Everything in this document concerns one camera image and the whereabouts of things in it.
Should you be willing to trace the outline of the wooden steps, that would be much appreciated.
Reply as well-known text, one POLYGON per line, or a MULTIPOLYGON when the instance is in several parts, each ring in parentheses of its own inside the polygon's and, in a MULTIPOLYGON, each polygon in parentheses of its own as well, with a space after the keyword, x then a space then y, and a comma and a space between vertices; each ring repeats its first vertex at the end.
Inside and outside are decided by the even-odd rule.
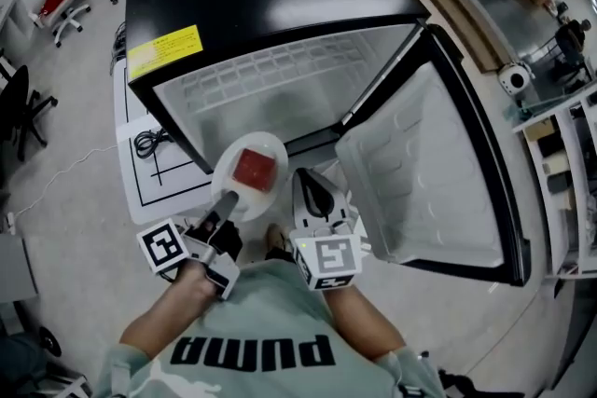
POLYGON ((514 57, 473 0, 430 0, 482 73, 498 72, 514 57))

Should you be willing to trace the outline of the white paper sheet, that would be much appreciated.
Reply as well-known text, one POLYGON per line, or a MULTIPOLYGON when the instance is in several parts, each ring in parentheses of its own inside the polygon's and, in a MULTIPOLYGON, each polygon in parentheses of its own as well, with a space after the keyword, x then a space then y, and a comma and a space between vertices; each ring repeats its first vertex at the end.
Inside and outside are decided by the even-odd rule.
POLYGON ((150 114, 144 115, 126 122, 116 128, 117 143, 123 143, 128 139, 134 139, 139 133, 147 130, 155 130, 160 127, 159 122, 150 114))

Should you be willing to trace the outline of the white table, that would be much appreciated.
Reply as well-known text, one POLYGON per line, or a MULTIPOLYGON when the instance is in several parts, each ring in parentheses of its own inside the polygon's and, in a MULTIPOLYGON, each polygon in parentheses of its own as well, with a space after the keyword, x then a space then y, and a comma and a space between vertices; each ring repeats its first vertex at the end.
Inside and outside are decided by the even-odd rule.
MULTIPOLYGON (((127 62, 113 68, 115 126, 149 114, 128 86, 127 62)), ((137 225, 191 210, 212 201, 211 176, 176 143, 163 142, 139 158, 134 139, 118 144, 118 160, 131 219, 137 225)))

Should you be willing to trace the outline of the red meat slice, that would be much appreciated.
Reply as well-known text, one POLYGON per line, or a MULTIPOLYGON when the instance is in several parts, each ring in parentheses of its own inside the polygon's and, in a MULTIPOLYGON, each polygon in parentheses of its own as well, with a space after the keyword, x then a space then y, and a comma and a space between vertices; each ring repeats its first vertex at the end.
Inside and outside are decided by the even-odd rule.
POLYGON ((271 190, 277 171, 274 158, 245 148, 236 163, 232 179, 256 191, 267 193, 271 190))

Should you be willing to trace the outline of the person's right forearm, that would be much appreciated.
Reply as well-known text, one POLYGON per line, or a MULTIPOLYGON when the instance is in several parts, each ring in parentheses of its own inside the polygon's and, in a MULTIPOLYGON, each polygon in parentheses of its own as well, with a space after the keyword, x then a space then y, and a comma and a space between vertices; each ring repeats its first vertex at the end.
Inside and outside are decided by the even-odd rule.
POLYGON ((325 290, 323 296, 337 332, 368 360, 406 346, 397 328, 355 286, 325 290))

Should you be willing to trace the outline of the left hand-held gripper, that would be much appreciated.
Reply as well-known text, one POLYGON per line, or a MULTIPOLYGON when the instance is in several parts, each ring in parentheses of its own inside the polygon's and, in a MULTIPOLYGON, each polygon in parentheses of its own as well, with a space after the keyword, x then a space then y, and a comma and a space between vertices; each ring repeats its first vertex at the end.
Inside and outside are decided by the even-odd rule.
POLYGON ((228 299, 240 277, 240 268, 229 252, 214 244, 215 234, 234 211, 239 201, 236 192, 226 192, 201 219, 200 227, 211 231, 206 240, 195 239, 188 228, 180 233, 172 219, 162 221, 137 234, 137 241, 152 272, 165 274, 179 268, 187 260, 202 264, 205 276, 216 289, 220 299, 228 299))

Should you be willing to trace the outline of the person's green shirt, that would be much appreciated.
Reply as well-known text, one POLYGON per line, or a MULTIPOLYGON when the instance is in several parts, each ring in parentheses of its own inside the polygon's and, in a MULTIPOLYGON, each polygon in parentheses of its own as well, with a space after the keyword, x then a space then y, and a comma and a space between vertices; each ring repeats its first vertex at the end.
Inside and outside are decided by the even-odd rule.
POLYGON ((407 345, 370 361, 337 332, 298 268, 246 268, 158 356, 118 343, 94 398, 444 398, 436 369, 407 345))

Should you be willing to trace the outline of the grey cabinet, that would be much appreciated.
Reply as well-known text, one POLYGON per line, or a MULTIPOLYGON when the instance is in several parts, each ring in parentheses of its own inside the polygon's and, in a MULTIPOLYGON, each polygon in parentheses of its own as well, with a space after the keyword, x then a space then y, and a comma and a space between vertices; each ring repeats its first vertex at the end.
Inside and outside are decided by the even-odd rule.
POLYGON ((18 236, 0 234, 0 304, 37 296, 25 242, 18 236))

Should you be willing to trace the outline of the white shelving unit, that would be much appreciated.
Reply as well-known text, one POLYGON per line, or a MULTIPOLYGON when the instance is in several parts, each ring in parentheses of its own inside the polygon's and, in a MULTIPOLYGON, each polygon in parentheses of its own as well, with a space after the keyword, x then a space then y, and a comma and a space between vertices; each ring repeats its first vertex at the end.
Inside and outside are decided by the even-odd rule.
POLYGON ((548 225, 548 273, 597 279, 597 80, 535 105, 515 132, 535 167, 548 225))

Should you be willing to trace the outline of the person's left hand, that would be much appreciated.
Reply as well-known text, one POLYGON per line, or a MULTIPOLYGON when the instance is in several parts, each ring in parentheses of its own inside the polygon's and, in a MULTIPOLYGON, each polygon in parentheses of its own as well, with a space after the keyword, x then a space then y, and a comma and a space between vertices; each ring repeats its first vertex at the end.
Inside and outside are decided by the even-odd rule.
POLYGON ((177 270, 172 284, 176 296, 194 309, 206 309, 216 299, 215 285, 209 280, 205 266, 186 260, 177 270))

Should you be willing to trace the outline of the white plate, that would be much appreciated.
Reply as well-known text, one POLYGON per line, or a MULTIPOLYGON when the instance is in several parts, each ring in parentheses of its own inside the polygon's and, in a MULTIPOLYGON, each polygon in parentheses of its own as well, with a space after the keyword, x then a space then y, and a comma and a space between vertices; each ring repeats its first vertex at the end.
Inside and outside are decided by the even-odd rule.
POLYGON ((287 176, 288 155, 285 145, 273 134, 254 131, 232 143, 220 157, 212 175, 212 198, 218 201, 229 191, 234 191, 239 199, 229 219, 241 223, 252 221, 273 205, 285 186, 287 176), (271 187, 267 191, 239 182, 233 177, 245 150, 273 161, 271 187))

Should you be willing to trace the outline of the white round device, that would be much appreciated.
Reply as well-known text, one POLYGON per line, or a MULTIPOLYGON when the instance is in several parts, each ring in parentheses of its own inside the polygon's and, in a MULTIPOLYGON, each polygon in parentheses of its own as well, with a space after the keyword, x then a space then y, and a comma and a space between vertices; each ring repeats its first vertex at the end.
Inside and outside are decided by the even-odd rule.
POLYGON ((528 63, 511 62, 499 70, 497 77, 503 90, 514 97, 531 84, 535 74, 528 63))

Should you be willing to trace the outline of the person's beige shoe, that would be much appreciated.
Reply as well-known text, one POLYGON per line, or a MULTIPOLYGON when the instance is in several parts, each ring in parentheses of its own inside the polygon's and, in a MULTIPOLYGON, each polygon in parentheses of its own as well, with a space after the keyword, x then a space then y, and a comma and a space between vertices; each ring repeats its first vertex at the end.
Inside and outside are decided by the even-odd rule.
POLYGON ((265 234, 267 251, 279 249, 286 251, 287 237, 283 229, 277 224, 269 224, 265 234))

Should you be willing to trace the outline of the black swivel chair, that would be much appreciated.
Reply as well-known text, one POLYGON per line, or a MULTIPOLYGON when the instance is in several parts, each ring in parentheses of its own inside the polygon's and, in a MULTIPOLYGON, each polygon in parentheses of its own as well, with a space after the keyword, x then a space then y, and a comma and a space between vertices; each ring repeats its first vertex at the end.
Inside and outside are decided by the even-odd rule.
POLYGON ((0 92, 0 144, 8 141, 17 144, 17 158, 21 163, 25 160, 25 146, 30 135, 42 147, 48 145, 35 127, 35 118, 46 106, 56 107, 59 103, 54 96, 42 100, 40 92, 29 87, 29 70, 23 65, 0 92))

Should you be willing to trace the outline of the black round disc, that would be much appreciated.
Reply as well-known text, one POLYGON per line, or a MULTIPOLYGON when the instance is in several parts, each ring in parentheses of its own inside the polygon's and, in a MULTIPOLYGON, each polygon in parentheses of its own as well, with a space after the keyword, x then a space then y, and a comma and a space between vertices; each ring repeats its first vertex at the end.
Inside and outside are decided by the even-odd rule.
POLYGON ((62 348, 57 338, 44 326, 38 329, 38 336, 40 347, 46 350, 52 356, 60 358, 62 356, 62 348))

